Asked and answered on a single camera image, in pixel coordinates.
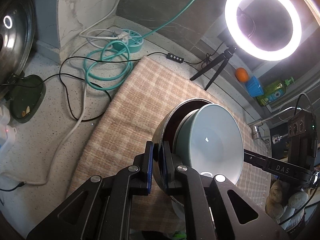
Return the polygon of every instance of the orange fruit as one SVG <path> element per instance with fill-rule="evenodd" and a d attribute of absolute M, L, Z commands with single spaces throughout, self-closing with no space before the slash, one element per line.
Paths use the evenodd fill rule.
<path fill-rule="evenodd" d="M 242 67 L 236 69 L 236 78 L 239 82 L 247 82 L 250 79 L 247 71 Z"/>

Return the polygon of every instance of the metal screw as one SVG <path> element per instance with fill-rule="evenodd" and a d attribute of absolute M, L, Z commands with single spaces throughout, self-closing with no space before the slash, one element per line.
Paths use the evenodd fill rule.
<path fill-rule="evenodd" d="M 132 171 L 132 172 L 134 172 L 134 171 L 137 171 L 139 168 L 136 166 L 136 165 L 131 165 L 129 168 L 128 168 L 128 170 L 129 171 Z"/>
<path fill-rule="evenodd" d="M 215 178 L 217 182 L 224 182 L 226 180 L 226 177 L 221 174 L 218 174 Z"/>
<path fill-rule="evenodd" d="M 90 178 L 90 181 L 93 182 L 93 183 L 96 183 L 96 182 L 99 182 L 100 181 L 100 176 L 98 175 L 94 175 Z"/>
<path fill-rule="evenodd" d="M 186 171 L 188 168 L 185 165 L 180 165 L 180 166 L 178 166 L 177 169 L 178 169 L 178 171 Z"/>

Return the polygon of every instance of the plaid tablecloth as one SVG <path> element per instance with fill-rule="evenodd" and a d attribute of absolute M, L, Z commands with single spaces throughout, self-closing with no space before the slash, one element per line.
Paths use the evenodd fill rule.
<path fill-rule="evenodd" d="M 143 153 L 145 143 L 166 114 L 188 98 L 205 98 L 226 109 L 214 96 L 156 61 L 143 57 L 123 83 L 94 130 L 74 173 L 68 194 L 92 175 L 108 177 L 132 164 Z M 253 141 L 243 119 L 232 113 L 244 148 L 269 155 L 262 140 Z M 270 174 L 244 163 L 237 186 L 264 209 L 269 194 Z M 152 181 L 151 195 L 135 196 L 131 228 L 174 232 L 185 227 L 175 215 L 171 199 Z"/>

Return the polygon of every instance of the green soap bottle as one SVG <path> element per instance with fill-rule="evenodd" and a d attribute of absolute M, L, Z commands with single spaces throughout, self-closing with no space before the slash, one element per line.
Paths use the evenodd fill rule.
<path fill-rule="evenodd" d="M 294 83 L 293 77 L 291 77 L 290 79 L 286 79 L 284 82 L 281 80 L 277 80 L 270 85 L 267 85 L 263 88 L 264 94 L 257 97 L 259 105 L 266 106 L 276 101 L 286 93 L 286 87 L 292 83 Z"/>

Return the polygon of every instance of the teal cable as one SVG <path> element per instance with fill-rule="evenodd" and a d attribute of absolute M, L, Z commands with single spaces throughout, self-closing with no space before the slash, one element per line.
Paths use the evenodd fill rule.
<path fill-rule="evenodd" d="M 178 12 L 178 14 L 176 16 L 174 16 L 172 19 L 170 19 L 169 21 L 167 21 L 166 23 L 162 24 L 161 26 L 159 26 L 158 28 L 152 30 L 151 32 L 143 35 L 138 41 L 142 40 L 143 38 L 151 35 L 152 33 L 155 33 L 156 31 L 162 29 L 163 27 L 165 27 L 166 25 L 168 25 L 169 23 L 173 22 L 176 18 L 178 18 L 185 10 L 187 10 L 190 5 L 194 2 L 195 0 L 190 0 L 187 5 L 180 11 Z M 124 42 L 122 41 L 119 41 L 119 40 L 115 40 L 115 41 L 112 41 L 110 43 L 108 43 L 103 49 L 97 49 L 97 50 L 94 50 L 92 52 L 90 52 L 87 57 L 90 57 L 92 54 L 95 54 L 95 53 L 98 53 L 100 52 L 100 60 L 104 60 L 104 61 L 112 61 L 115 57 L 118 57 L 118 56 L 121 56 L 121 57 L 124 57 L 126 60 L 130 60 L 130 51 L 129 51 L 129 46 L 134 43 L 136 41 L 131 41 L 129 42 L 128 45 L 126 45 Z M 124 48 L 120 51 L 117 51 L 115 49 L 108 49 L 112 44 L 114 43 L 119 43 L 121 45 L 124 46 Z M 106 51 L 111 51 L 111 52 L 114 52 L 115 54 L 113 55 L 110 55 L 110 56 L 106 56 L 104 57 L 104 53 Z M 85 70 L 85 81 L 87 82 L 87 84 L 96 89 L 96 90 L 100 90 L 100 91 L 106 91 L 106 90 L 112 90 L 112 89 L 115 89 L 117 87 L 119 87 L 124 81 L 125 79 L 128 77 L 128 75 L 131 73 L 132 69 L 133 69 L 133 64 L 131 62 L 127 62 L 126 63 L 126 66 L 124 68 L 124 70 L 117 76 L 115 77 L 110 77 L 110 78 L 103 78 L 103 77 L 99 77 L 99 76 L 96 76 L 94 74 L 92 74 L 90 71 L 92 70 L 93 67 L 95 67 L 95 65 L 97 65 L 97 62 L 94 62 L 92 63 L 88 68 L 86 66 L 87 64 L 87 60 L 84 60 L 84 64 L 83 64 L 83 67 L 84 67 L 84 70 Z M 114 86 L 110 86 L 110 87 L 97 87 L 96 85 L 94 85 L 92 82 L 90 82 L 89 80 L 89 77 L 95 79 L 95 80 L 99 80 L 99 81 L 113 81 L 113 80 L 116 80 L 118 78 L 121 78 L 123 77 L 123 79 L 116 85 Z"/>

